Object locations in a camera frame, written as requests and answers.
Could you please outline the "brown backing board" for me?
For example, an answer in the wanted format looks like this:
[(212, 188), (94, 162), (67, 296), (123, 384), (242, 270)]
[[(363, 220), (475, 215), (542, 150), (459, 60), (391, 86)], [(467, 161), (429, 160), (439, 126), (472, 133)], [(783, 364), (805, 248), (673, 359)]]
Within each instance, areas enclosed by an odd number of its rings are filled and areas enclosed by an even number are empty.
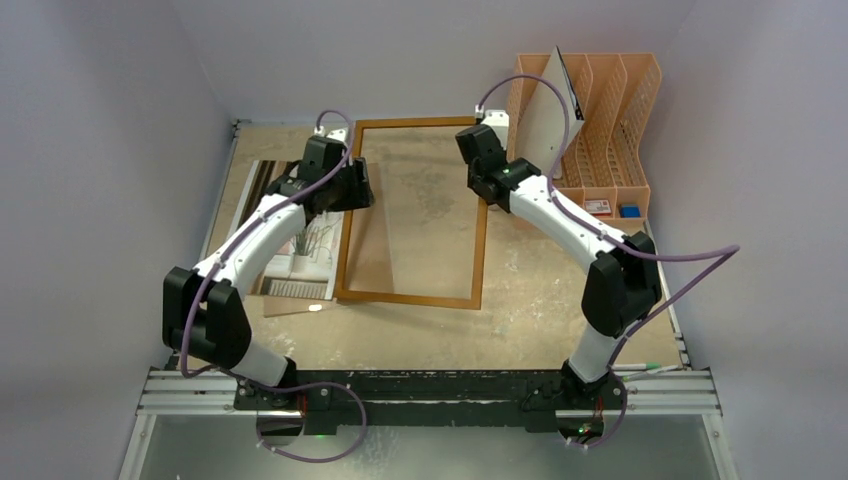
[[(369, 165), (368, 174), (375, 196), (375, 204), (370, 208), (357, 210), (353, 213), (350, 257), (345, 286), (351, 290), (390, 292), (394, 289), (394, 279), (380, 165), (377, 163)], [(262, 316), (271, 318), (295, 313), (315, 313), (329, 309), (336, 300), (334, 281), (331, 284), (333, 296), (329, 300), (260, 295), (262, 298)]]

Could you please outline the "clear acrylic sheet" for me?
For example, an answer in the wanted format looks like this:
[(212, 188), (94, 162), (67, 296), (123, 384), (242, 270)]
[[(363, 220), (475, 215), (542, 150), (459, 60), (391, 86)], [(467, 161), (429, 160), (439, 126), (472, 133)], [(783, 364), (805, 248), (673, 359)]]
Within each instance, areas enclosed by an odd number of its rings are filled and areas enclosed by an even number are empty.
[(380, 165), (394, 289), (470, 297), (478, 200), (466, 186), (459, 127), (369, 129), (362, 156)]

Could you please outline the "plant photo print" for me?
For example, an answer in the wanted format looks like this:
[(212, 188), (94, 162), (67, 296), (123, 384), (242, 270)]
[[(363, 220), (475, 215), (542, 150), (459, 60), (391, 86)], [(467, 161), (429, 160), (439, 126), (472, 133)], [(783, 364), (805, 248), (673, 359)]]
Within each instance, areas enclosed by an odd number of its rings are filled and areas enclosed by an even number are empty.
[[(285, 161), (252, 163), (227, 234), (233, 235), (256, 210), (271, 181), (283, 173)], [(254, 281), (249, 293), (273, 297), (329, 300), (338, 265), (344, 214), (327, 212), (285, 243)]]

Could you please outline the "wooden picture frame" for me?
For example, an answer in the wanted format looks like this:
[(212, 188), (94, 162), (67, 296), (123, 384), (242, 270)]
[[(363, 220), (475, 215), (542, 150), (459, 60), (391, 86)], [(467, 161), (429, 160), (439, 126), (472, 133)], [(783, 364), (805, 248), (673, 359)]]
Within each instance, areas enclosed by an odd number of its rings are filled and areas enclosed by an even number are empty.
[[(387, 119), (360, 119), (354, 121), (350, 128), (353, 134), (350, 142), (351, 153), (355, 157), (361, 156), (364, 143), (365, 131), (369, 129), (399, 129), (399, 128), (436, 128), (436, 127), (470, 127), (474, 125), (474, 116), (448, 116), (448, 117), (408, 117)], [(373, 291), (351, 290), (345, 286), (348, 260), (350, 257), (350, 242), (353, 225), (353, 213), (346, 212), (343, 217), (340, 249), (338, 256), (338, 268), (334, 281), (335, 298), (345, 302), (378, 302), (402, 305), (415, 305), (425, 307), (455, 308), (465, 310), (479, 310), (482, 305), (483, 279), (485, 271), (485, 249), (487, 235), (488, 207), (482, 200), (478, 200), (476, 220), (474, 251), (472, 262), (471, 292), (470, 297), (436, 297), (412, 294), (398, 294)]]

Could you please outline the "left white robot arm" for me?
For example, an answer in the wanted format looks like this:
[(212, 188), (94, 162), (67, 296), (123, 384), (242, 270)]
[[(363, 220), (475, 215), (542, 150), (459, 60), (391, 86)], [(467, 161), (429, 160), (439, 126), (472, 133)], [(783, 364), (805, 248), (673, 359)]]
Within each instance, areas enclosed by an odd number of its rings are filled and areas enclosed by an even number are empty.
[(271, 182), (231, 237), (194, 267), (174, 267), (164, 278), (164, 345), (260, 384), (260, 397), (275, 409), (297, 399), (296, 366), (254, 339), (243, 300), (278, 251), (315, 218), (372, 206), (366, 162), (352, 157), (345, 133), (316, 130), (302, 158)]

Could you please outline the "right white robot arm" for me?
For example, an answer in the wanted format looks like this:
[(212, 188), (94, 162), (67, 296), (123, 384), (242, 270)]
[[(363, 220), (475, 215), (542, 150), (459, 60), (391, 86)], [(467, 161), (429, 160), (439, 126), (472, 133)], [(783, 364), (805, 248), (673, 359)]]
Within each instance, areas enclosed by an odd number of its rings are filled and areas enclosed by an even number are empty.
[(647, 260), (653, 240), (624, 233), (598, 220), (549, 186), (542, 171), (520, 158), (507, 161), (495, 130), (476, 124), (455, 139), (467, 165), (467, 185), (551, 238), (583, 269), (581, 311), (587, 322), (563, 364), (561, 392), (576, 407), (596, 399), (625, 333), (647, 318), (662, 297), (658, 267)]

